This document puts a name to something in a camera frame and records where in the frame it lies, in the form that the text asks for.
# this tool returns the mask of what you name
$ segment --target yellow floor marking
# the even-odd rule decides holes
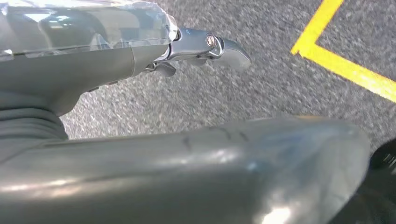
[[[292,54],[308,51],[325,30],[344,0],[324,0],[291,49]]]
[[[315,44],[343,0],[324,0],[291,49],[320,66],[396,103],[396,82]]]

